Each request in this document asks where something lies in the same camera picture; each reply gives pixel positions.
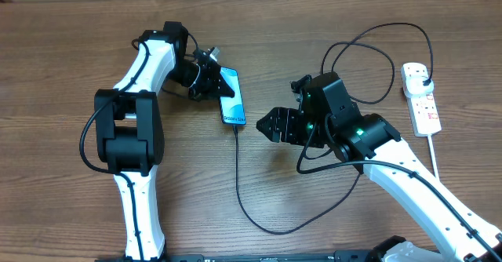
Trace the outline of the Samsung Galaxy smartphone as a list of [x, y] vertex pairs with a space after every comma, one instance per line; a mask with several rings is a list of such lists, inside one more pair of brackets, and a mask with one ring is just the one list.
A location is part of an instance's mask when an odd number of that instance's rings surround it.
[[222, 123], [232, 126], [244, 126], [246, 124], [246, 117], [238, 80], [238, 72], [231, 68], [222, 67], [220, 73], [225, 82], [235, 93], [233, 97], [222, 96], [220, 98]]

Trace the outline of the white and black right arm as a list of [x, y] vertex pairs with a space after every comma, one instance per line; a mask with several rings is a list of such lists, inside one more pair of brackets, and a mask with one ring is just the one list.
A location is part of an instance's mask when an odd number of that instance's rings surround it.
[[273, 142], [329, 147], [335, 167], [354, 166], [427, 233], [444, 261], [499, 261], [501, 231], [463, 204], [378, 114], [361, 115], [337, 73], [292, 82], [297, 109], [275, 107], [256, 123]]

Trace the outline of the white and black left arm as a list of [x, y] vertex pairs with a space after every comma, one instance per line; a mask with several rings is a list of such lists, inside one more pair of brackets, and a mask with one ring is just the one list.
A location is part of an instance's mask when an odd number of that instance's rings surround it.
[[124, 261], [166, 261], [158, 216], [156, 177], [165, 151], [158, 95], [166, 82], [187, 88], [189, 100], [218, 100], [223, 124], [246, 124], [236, 70], [218, 63], [218, 49], [187, 53], [192, 35], [180, 22], [146, 30], [132, 44], [136, 59], [112, 89], [100, 89], [88, 123], [96, 127], [103, 173], [118, 186], [125, 217]]

